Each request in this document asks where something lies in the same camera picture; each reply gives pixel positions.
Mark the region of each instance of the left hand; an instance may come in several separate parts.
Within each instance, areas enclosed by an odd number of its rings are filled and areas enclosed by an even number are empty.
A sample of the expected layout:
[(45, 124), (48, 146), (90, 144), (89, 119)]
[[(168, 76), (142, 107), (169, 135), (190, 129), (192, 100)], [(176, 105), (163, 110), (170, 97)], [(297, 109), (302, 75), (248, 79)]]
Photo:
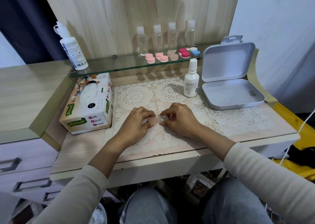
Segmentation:
[(134, 108), (113, 138), (117, 139), (123, 149), (136, 144), (147, 134), (148, 129), (154, 126), (153, 123), (142, 124), (142, 122), (148, 117), (155, 116), (153, 111), (144, 107)]

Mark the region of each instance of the jeans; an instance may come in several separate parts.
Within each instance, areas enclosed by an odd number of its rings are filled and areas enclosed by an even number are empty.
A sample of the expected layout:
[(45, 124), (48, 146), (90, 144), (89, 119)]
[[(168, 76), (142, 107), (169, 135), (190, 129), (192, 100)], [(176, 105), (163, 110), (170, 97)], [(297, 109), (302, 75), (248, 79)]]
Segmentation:
[[(204, 203), (203, 224), (272, 224), (258, 197), (235, 178), (225, 178), (211, 188)], [(177, 214), (159, 192), (144, 187), (127, 201), (120, 224), (148, 223), (176, 224)]]

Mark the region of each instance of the lace doily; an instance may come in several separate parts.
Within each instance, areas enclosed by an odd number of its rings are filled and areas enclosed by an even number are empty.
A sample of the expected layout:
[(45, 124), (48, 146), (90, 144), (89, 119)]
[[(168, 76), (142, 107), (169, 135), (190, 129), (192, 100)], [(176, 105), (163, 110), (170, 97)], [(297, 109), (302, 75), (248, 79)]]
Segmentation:
[[(257, 107), (217, 111), (209, 106), (201, 88), (193, 98), (184, 96), (183, 90), (183, 77), (115, 87), (112, 128), (105, 130), (104, 141), (107, 142), (118, 132), (134, 107), (143, 106), (158, 115), (173, 102), (187, 104), (200, 123), (227, 137), (265, 130), (272, 125)], [(122, 155), (184, 145), (191, 145), (191, 140), (167, 127), (156, 125)]]

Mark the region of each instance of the beige sleeve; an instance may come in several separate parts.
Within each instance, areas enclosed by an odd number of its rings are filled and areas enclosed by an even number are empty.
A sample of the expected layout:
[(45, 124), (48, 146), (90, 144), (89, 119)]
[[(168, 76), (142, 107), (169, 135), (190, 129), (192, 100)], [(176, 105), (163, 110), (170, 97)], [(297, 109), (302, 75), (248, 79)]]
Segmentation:
[(84, 166), (33, 224), (87, 224), (107, 184), (107, 178), (99, 170)]
[(315, 223), (315, 185), (241, 143), (224, 167), (289, 223)]

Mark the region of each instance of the white flip cap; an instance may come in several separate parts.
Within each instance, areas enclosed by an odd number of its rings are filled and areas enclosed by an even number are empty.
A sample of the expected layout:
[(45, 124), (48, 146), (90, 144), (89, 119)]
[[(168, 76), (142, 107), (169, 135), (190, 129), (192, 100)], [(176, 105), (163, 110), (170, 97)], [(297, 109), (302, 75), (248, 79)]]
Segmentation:
[(190, 70), (197, 70), (197, 59), (190, 59), (189, 69)]
[(53, 27), (54, 31), (60, 35), (62, 38), (70, 37), (70, 33), (64, 25), (62, 25), (60, 22), (57, 22), (57, 25)]
[(195, 28), (195, 20), (188, 20), (188, 28)]
[(161, 33), (161, 25), (154, 25), (154, 33)]
[(170, 22), (168, 24), (168, 29), (171, 31), (176, 30), (176, 22)]
[(138, 33), (138, 34), (144, 34), (144, 28), (143, 28), (143, 26), (137, 27), (137, 33)]

